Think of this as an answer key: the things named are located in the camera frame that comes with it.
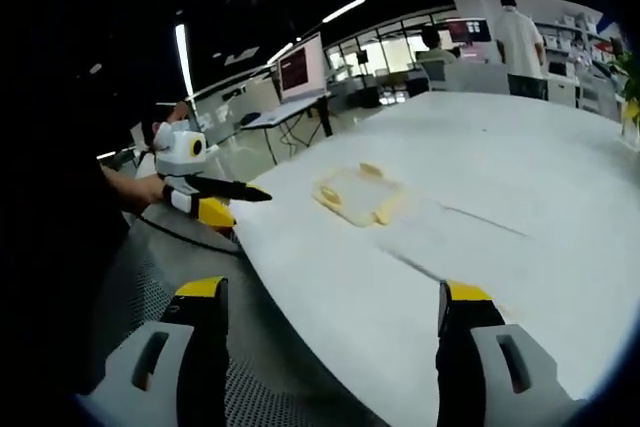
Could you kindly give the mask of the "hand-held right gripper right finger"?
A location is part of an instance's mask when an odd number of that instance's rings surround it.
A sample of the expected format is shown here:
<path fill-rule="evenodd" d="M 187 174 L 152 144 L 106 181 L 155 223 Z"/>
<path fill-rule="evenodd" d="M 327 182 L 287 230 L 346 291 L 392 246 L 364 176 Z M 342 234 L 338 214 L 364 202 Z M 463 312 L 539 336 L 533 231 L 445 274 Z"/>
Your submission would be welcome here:
<path fill-rule="evenodd" d="M 438 340 L 439 426 L 568 426 L 585 403 L 561 386 L 553 357 L 477 286 L 440 283 Z"/>

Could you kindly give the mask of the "person's left hand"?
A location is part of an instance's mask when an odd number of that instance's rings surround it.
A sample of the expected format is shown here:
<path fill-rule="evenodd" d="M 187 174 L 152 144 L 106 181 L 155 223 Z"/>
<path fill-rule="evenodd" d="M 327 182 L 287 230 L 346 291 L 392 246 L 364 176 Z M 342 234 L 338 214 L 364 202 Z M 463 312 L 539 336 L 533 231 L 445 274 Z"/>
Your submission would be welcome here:
<path fill-rule="evenodd" d="M 132 196 L 138 212 L 164 199 L 165 183 L 156 175 L 133 180 Z"/>

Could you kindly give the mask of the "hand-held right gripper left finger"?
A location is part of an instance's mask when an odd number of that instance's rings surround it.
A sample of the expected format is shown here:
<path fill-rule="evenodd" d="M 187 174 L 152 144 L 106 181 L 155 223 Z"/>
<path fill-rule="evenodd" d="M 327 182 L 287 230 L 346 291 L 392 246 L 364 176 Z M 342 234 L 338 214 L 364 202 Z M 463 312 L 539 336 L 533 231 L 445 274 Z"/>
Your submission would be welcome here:
<path fill-rule="evenodd" d="M 140 326 L 106 359 L 79 402 L 99 426 L 224 426 L 229 366 L 223 276 L 181 286 L 158 321 Z"/>

